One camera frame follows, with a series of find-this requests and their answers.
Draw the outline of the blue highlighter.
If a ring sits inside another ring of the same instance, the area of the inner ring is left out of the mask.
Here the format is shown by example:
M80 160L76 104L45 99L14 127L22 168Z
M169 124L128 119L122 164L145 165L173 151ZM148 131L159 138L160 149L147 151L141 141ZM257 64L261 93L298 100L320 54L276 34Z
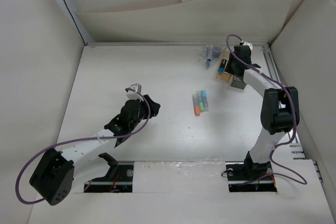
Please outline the blue highlighter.
M208 100L207 100L207 95L206 95L206 91L205 90L201 91L201 96L202 96L202 100L203 100L204 111L208 111L209 110L209 106L208 106Z

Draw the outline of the orange highlighter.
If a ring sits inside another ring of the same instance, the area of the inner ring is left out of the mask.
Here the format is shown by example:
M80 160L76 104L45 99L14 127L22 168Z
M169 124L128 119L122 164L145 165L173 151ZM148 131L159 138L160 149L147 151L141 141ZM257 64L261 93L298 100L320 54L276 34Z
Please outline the orange highlighter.
M199 106L199 102L198 102L198 98L197 98L196 93L192 95L192 100L193 100L194 114L196 116L199 116L201 111L200 111L200 106Z

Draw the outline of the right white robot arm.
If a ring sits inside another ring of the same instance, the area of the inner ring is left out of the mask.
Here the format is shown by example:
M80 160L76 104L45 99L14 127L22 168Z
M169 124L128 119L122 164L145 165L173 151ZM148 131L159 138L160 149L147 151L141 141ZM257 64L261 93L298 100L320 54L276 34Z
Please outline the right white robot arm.
M247 153L243 164L243 175L249 184L266 177L271 168L272 156L280 140L299 124L299 99L295 87L285 87L265 75L257 64L251 62L251 48L240 43L229 50L225 71L251 86L261 97L262 107L260 135Z

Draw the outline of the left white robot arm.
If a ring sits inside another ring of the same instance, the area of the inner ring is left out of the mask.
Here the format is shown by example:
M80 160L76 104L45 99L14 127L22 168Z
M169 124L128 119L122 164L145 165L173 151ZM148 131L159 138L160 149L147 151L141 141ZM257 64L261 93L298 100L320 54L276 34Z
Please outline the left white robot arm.
M93 162L95 158L103 158L107 162L99 167L99 174L105 180L112 180L117 175L118 162L108 154L111 147L118 147L130 136L137 134L141 121L147 122L159 113L160 104L155 103L148 95L134 92L134 99L129 99L121 111L108 124L104 131L111 136L72 140L72 148L61 151L50 147L43 151L42 158L33 172L29 183L51 206L60 203L71 191L72 186L81 183L80 169Z

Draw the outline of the clear blue glue pen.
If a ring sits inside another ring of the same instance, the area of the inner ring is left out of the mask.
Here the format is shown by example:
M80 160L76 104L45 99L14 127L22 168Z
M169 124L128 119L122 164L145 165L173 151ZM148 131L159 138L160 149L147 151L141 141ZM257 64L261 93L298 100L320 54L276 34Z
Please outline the clear blue glue pen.
M210 67L212 63L212 45L207 45L205 59L206 59L206 67Z

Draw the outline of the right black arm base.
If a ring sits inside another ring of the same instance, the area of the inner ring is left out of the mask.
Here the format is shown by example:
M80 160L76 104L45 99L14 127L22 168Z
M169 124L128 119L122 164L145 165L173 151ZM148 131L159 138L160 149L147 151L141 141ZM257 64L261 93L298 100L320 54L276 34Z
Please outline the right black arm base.
M244 162L226 162L221 176L228 180L230 193L277 192L271 163L257 164L252 167Z

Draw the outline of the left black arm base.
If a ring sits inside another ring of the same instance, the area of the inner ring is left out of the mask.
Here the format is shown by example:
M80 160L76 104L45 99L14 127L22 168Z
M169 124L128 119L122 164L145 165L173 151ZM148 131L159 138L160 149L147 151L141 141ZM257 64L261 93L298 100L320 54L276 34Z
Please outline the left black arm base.
M98 163L108 165L103 175L85 182L84 193L131 193L133 189L134 162L118 162L108 153L99 155Z

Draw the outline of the black marker blue cap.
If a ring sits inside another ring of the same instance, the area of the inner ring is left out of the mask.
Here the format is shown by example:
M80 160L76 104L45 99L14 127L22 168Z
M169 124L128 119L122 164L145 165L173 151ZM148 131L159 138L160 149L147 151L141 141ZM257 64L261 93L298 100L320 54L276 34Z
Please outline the black marker blue cap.
M226 64L227 64L227 60L226 59L222 59L221 62L220 62L220 64L219 64L217 72L220 73L220 74L224 73L225 68L226 68Z

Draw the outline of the green highlighter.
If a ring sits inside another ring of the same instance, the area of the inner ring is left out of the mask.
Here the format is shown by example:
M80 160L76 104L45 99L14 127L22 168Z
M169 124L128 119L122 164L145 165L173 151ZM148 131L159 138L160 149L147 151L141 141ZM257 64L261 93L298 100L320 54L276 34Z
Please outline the green highlighter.
M204 107L204 102L203 102L202 92L201 92L201 91L197 91L197 92L196 92L196 95L197 95L197 99L198 99L198 103L199 103L200 111L201 111L201 112L204 112L204 111L205 111L205 107Z

